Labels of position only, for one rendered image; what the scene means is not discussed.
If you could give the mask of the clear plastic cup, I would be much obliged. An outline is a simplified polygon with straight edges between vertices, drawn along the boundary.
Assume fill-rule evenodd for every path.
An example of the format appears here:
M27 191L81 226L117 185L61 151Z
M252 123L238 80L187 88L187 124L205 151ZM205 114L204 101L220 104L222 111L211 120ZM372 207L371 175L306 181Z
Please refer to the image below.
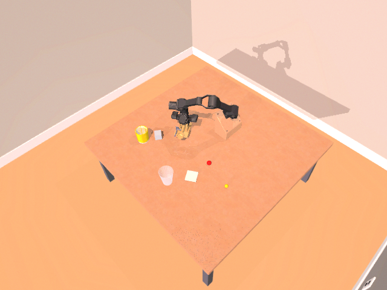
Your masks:
M158 174L164 185L171 185L173 178L174 170L171 166L162 166L158 170Z

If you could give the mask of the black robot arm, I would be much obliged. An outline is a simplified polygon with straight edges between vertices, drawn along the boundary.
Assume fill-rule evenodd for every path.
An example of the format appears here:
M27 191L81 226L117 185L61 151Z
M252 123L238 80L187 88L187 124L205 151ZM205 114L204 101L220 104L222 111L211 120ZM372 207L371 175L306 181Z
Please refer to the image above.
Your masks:
M209 97L208 99L208 105L205 107L202 105L203 98ZM220 101L220 98L216 95L206 94L202 97L196 97L191 99L185 99L185 98L179 98L177 101L169 101L169 109L173 109L176 111L186 112L188 110L188 107L190 106L203 106L206 109L221 109L223 110L224 116L226 119L229 117L231 119L236 119L238 116L238 105L228 105L226 103L223 103ZM185 114L181 114L179 121L180 124L188 124L189 117Z

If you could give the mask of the yellow mug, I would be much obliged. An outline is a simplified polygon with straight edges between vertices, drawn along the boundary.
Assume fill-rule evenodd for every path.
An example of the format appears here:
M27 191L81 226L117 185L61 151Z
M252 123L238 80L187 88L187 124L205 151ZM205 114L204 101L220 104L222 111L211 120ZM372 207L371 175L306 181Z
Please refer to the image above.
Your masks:
M138 126L135 129L135 134L139 143L144 144L149 141L148 129L146 126Z

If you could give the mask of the white cube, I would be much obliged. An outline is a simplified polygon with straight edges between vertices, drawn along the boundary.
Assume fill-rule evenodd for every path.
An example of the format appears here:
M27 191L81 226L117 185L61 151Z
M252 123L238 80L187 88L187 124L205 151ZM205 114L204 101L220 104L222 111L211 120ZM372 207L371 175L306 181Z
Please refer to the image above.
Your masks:
M154 131L155 140L162 140L161 130Z

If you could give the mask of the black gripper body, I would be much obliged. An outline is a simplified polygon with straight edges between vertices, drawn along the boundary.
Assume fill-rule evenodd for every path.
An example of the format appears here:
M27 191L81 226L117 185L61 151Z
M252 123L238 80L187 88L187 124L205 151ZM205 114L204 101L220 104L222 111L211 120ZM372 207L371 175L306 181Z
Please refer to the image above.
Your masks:
M180 114L178 114L177 111L173 111L172 115L171 115L171 119L179 119L181 114L183 114L183 115L186 114L189 117L189 120L191 120L191 122L195 122L195 123L197 122L198 115L197 114L189 115L188 110L186 112L180 111Z

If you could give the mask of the white square tile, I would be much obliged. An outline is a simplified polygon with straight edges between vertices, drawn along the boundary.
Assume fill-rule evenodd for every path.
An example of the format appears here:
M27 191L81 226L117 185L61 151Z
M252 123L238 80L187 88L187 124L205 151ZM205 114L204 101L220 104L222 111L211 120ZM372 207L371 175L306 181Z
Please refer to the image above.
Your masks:
M198 172L194 172L194 171L188 170L187 173L186 173L185 180L186 181L196 182L197 181L197 177L198 177Z

